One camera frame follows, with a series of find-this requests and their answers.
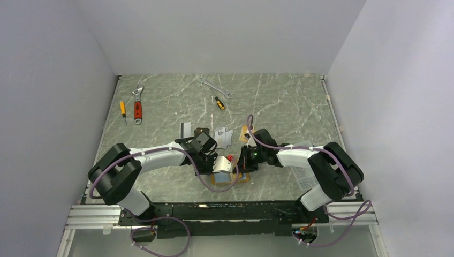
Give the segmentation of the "orange leather card holder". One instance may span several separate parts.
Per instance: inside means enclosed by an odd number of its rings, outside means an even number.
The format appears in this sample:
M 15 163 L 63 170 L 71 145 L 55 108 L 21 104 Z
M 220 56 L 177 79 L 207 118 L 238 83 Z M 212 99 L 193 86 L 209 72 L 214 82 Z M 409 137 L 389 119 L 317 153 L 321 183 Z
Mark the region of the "orange leather card holder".
M 213 185 L 223 185 L 223 184 L 231 184 L 234 182 L 236 174 L 226 174 L 226 173 L 215 173 L 211 175 L 211 183 Z M 245 183 L 250 180 L 250 176 L 248 173 L 240 173 L 237 179 L 238 183 Z

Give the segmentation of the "grey credit card stack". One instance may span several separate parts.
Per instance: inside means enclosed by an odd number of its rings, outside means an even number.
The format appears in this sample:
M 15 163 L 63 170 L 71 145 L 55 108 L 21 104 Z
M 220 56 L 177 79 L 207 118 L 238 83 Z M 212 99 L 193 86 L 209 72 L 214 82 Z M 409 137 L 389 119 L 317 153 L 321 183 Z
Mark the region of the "grey credit card stack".
M 217 143 L 217 148 L 227 149 L 232 145 L 233 130 L 227 127 L 214 129 L 214 139 Z

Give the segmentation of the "white striped credit card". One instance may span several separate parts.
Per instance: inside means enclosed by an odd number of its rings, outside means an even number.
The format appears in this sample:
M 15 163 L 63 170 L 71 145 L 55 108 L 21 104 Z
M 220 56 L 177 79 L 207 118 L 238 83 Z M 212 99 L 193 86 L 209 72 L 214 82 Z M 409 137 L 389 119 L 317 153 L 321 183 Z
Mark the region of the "white striped credit card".
M 182 122 L 180 124 L 180 138 L 189 138 L 192 136 L 192 123 Z

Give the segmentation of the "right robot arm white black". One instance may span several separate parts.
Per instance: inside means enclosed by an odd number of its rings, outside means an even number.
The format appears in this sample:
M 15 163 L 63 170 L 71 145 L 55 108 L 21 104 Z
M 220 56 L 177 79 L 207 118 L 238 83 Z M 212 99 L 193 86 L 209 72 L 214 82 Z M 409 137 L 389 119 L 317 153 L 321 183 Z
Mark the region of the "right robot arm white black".
M 296 201 L 295 215 L 301 222 L 310 221 L 323 205 L 343 200 L 364 180 L 363 171 L 336 142 L 322 147 L 279 145 L 264 128 L 254 132 L 250 140 L 255 143 L 253 146 L 241 148 L 240 172 L 253 172 L 259 164 L 267 163 L 279 168 L 300 168 L 315 176 L 316 185 Z

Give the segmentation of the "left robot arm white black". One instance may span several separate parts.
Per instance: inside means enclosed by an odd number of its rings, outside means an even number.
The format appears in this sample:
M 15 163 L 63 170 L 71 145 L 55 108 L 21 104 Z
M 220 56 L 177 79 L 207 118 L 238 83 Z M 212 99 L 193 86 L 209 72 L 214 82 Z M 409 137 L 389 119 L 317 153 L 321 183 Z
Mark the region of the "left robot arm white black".
M 155 207 L 143 192 L 134 189 L 139 175 L 182 165 L 191 165 L 197 176 L 209 175 L 217 159 L 216 147 L 216 141 L 206 132 L 150 148 L 117 143 L 88 172 L 91 191 L 97 191 L 105 204 L 127 209 L 139 224 L 146 225 L 153 220 Z

